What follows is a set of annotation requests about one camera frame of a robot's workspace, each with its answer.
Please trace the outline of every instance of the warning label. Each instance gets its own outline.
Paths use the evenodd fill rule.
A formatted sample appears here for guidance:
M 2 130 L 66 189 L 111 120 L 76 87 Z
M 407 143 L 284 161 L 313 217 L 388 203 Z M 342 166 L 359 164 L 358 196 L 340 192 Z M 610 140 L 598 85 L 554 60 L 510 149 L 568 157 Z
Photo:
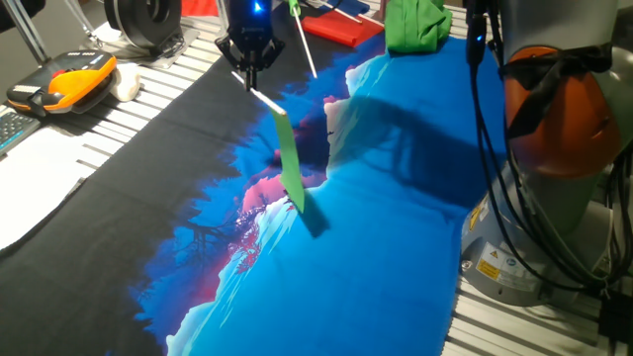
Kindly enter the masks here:
M 536 277 L 521 266 L 514 256 L 488 242 L 477 262 L 477 270 L 500 284 L 519 291 L 533 292 L 538 284 Z
M 485 197 L 477 205 L 477 207 L 473 209 L 473 212 L 471 213 L 470 222 L 469 222 L 469 230 L 472 231 L 473 228 L 475 228 L 475 224 L 477 224 L 478 218 L 479 218 L 479 221 L 482 222 L 488 215 L 489 211 L 490 209 L 488 208 L 488 197 Z

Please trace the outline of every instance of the white paper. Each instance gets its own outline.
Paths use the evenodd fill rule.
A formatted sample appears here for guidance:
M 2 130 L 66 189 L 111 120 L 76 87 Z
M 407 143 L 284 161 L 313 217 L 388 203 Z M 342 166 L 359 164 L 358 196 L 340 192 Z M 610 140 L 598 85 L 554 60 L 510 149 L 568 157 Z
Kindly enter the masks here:
M 0 161 L 0 249 L 53 211 L 80 175 L 76 157 L 82 138 L 40 129 Z

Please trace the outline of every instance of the paper sheet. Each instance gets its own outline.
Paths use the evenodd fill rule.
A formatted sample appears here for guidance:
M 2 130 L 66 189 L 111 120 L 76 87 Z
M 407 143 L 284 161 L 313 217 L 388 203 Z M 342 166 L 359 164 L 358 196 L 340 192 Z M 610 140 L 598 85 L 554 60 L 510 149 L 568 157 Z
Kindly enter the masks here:
M 281 184 L 284 185 L 288 196 L 295 203 L 297 209 L 302 213 L 306 202 L 304 185 L 301 182 L 301 171 L 299 169 L 299 155 L 295 144 L 295 134 L 288 121 L 288 115 L 281 115 L 274 110 L 270 110 L 275 118 L 275 127 L 279 137 L 281 151 Z
M 0 250 L 45 218 L 80 178 L 81 137 L 44 128 L 0 161 Z

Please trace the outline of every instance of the black cable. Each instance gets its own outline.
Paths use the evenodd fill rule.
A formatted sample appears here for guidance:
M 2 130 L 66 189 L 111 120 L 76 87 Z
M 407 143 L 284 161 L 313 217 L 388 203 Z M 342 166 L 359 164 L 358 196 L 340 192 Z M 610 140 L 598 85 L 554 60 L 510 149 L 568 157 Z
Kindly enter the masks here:
M 614 182 L 617 182 L 618 193 L 620 195 L 620 201 L 622 203 L 621 207 L 622 207 L 622 216 L 623 216 L 623 224 L 624 224 L 624 234 L 625 234 L 624 254 L 623 255 L 621 254 L 618 242 L 616 240 L 611 239 L 611 243 L 609 244 L 609 246 L 607 246 L 607 248 L 609 248 L 613 252 L 612 257 L 614 258 L 612 258 L 613 260 L 613 263 L 611 263 L 612 268 L 610 269 L 609 273 L 605 277 L 604 281 L 596 280 L 596 277 L 593 275 L 593 273 L 586 270 L 585 266 L 583 265 L 579 266 L 579 263 L 581 262 L 576 260 L 576 258 L 570 257 L 568 255 L 568 252 L 560 253 L 560 254 L 553 253 L 553 251 L 556 250 L 557 248 L 554 245 L 548 246 L 550 241 L 547 239 L 542 239 L 540 237 L 540 235 L 546 235 L 544 231 L 547 230 L 547 228 L 544 228 L 541 225 L 541 221 L 539 221 L 536 216 L 534 216 L 534 221 L 531 218 L 533 214 L 531 213 L 529 207 L 527 206 L 527 202 L 523 198 L 522 193 L 520 191 L 520 187 L 521 187 L 521 182 L 519 179 L 520 175 L 517 171 L 517 168 L 515 167 L 513 156 L 511 154 L 511 150 L 509 149 L 509 143 L 508 143 L 507 134 L 506 134 L 507 127 L 504 126 L 504 131 L 505 131 L 504 143 L 505 143 L 506 152 L 507 152 L 507 160 L 508 160 L 510 172 L 514 178 L 516 195 L 518 197 L 519 205 L 523 212 L 523 216 L 525 217 L 525 222 L 523 222 L 522 219 L 518 216 L 518 213 L 516 212 L 516 210 L 514 209 L 512 205 L 512 202 L 507 193 L 507 187 L 505 186 L 505 182 L 503 180 L 503 177 L 501 176 L 501 172 L 497 164 L 495 151 L 492 146 L 492 141 L 490 139 L 490 135 L 488 134 L 488 129 L 486 127 L 486 123 L 484 122 L 483 114 L 482 114 L 480 103 L 479 103 L 479 91 L 477 87 L 477 72 L 478 72 L 478 66 L 483 60 L 483 56 L 484 56 L 484 52 L 486 48 L 485 42 L 482 41 L 482 39 L 486 36 L 487 29 L 486 29 L 486 20 L 482 13 L 482 11 L 484 11 L 484 8 L 481 6 L 478 6 L 478 4 L 474 4 L 474 5 L 476 5 L 474 8 L 472 9 L 469 8 L 470 22 L 469 22 L 469 33 L 468 33 L 468 42 L 467 42 L 467 55 L 468 55 L 468 63 L 471 66 L 471 86 L 472 86 L 472 91 L 473 91 L 473 98 L 475 102 L 475 111 L 476 111 L 476 118 L 477 118 L 478 144 L 479 144 L 479 149 L 480 149 L 480 155 L 482 158 L 482 164 L 484 166 L 484 172 L 487 179 L 487 185 L 489 189 L 491 202 L 493 204 L 493 208 L 495 211 L 495 215 L 496 215 L 499 229 L 501 230 L 503 239 L 505 240 L 505 243 L 507 243 L 512 253 L 517 258 L 517 260 L 521 263 L 521 265 L 523 265 L 523 267 L 526 270 L 528 270 L 528 272 L 530 272 L 531 274 L 533 274 L 535 277 L 537 277 L 538 279 L 540 279 L 542 282 L 546 284 L 549 284 L 559 289 L 574 291 L 574 292 L 587 291 L 592 288 L 604 289 L 605 285 L 603 285 L 602 282 L 604 282 L 606 285 L 610 285 L 613 282 L 617 281 L 619 278 L 621 278 L 623 275 L 626 275 L 628 273 L 628 268 L 631 264 L 631 261 L 633 261 L 633 231 L 631 228 L 631 221 L 628 217 L 628 195 L 625 196 L 625 189 L 624 189 L 624 181 L 626 179 L 624 174 L 626 172 L 629 172 L 629 170 L 631 169 L 631 154 L 630 154 L 631 152 L 629 151 L 628 156 L 626 157 L 624 157 L 624 155 L 621 155 L 623 158 L 626 158 L 626 159 L 616 159 L 616 161 L 614 162 L 613 173 L 609 176 L 609 179 L 607 179 L 607 188 L 609 189 L 607 190 L 606 196 L 605 196 L 605 203 L 609 206 L 612 206 L 613 200 L 611 198 L 610 187 L 612 187 L 612 184 Z M 499 59 L 499 58 L 502 58 L 502 41 L 501 41 L 500 33 L 498 30 L 497 8 L 494 5 L 490 5 L 489 3 L 489 6 L 486 7 L 486 10 L 489 12 L 489 16 L 491 18 L 492 27 L 493 27 L 493 36 L 494 36 L 495 42 L 497 42 L 497 45 L 496 45 L 497 59 Z M 500 210 L 498 209 L 497 198 L 495 197 L 495 192 L 493 191 L 493 183 L 490 176 L 490 171 L 489 171 L 489 166 L 487 163 L 483 140 L 486 141 L 489 154 L 491 156 L 491 160 L 493 161 L 493 166 L 497 174 L 497 179 L 501 187 L 500 190 L 503 194 L 503 197 L 505 198 L 506 205 L 508 209 L 510 210 L 512 216 L 515 218 L 519 227 L 521 227 L 525 231 L 525 233 L 532 239 L 532 241 L 548 255 L 548 257 L 554 262 L 554 264 L 559 268 L 559 270 L 565 276 L 567 276 L 572 281 L 582 285 L 583 287 L 577 288 L 577 287 L 565 286 L 565 285 L 561 285 L 559 283 L 556 283 L 544 278 L 542 275 L 537 273 L 533 268 L 531 268 L 531 266 L 529 266 L 527 262 L 524 261 L 523 258 L 517 253 L 514 245 L 509 239 L 509 235 L 507 234 L 507 230 L 505 229 L 503 220 L 500 215 Z
M 490 175 L 490 172 L 489 172 L 488 163 L 487 163 L 486 152 L 485 152 L 485 149 L 484 149 L 483 135 L 484 136 L 488 136 L 487 135 L 488 130 L 486 129 L 486 123 L 484 122 L 483 114 L 482 114 L 481 107 L 480 107 L 480 104 L 479 104 L 479 90 L 477 88 L 477 72 L 478 72 L 477 67 L 471 67 L 471 87 L 472 87 L 472 91 L 473 91 L 473 99 L 474 99 L 474 102 L 475 102 L 475 116 L 476 116 L 476 120 L 477 120 L 477 142 L 478 142 L 478 146 L 479 146 L 480 157 L 482 159 L 482 165 L 484 166 L 484 174 L 486 175 L 486 184 L 488 186 L 489 196 L 490 196 L 490 199 L 491 199 L 491 203 L 493 205 L 493 212 L 495 213 L 495 217 L 497 218 L 497 224 L 498 224 L 498 227 L 499 227 L 499 229 L 501 231 L 501 235 L 503 237 L 503 240 L 508 245 L 510 251 L 512 252 L 514 257 L 516 258 L 516 260 L 518 260 L 518 262 L 528 272 L 530 272 L 533 276 L 535 276 L 536 278 L 541 280 L 543 283 L 548 284 L 548 285 L 553 286 L 553 287 L 556 287 L 556 288 L 559 288 L 559 289 L 566 290 L 566 291 L 572 291 L 572 292 L 585 291 L 586 288 L 575 288 L 575 287 L 564 286 L 564 285 L 561 285 L 559 283 L 551 281 L 548 278 L 542 276 L 540 273 L 538 273 L 536 270 L 534 270 L 523 259 L 523 257 L 521 257 L 521 255 L 518 253 L 518 251 L 514 247 L 514 244 L 512 243 L 512 241 L 509 238 L 507 230 L 505 229 L 505 223 L 503 222 L 503 218 L 501 217 L 501 213 L 500 213 L 500 210 L 498 208 L 497 199 L 495 197 L 495 191 L 493 190 L 492 178 L 491 178 L 491 175 Z

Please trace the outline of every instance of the desk surface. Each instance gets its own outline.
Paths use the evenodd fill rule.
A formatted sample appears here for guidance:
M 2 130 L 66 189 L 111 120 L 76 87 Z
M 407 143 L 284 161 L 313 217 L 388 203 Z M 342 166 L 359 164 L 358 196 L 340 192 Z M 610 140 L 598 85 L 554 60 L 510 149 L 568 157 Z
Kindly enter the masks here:
M 378 1 L 368 3 L 372 11 L 379 7 Z M 450 9 L 454 13 L 451 36 L 464 38 L 465 13 L 462 9 Z M 68 117 L 59 123 L 63 129 L 81 137 L 82 144 L 76 157 L 81 178 L 90 176 L 103 165 L 220 58 L 213 44 L 220 29 L 217 19 L 185 18 L 182 23 L 200 31 L 200 36 L 171 68 L 141 67 L 142 87 L 133 101 L 120 103 L 110 97 L 81 120 Z M 461 280 L 442 354 L 609 354 L 609 341 L 597 334 L 599 308 L 599 301 L 584 296 L 564 311 L 548 306 L 506 306 L 483 296 Z M 618 344 L 611 351 L 624 355 L 626 347 Z

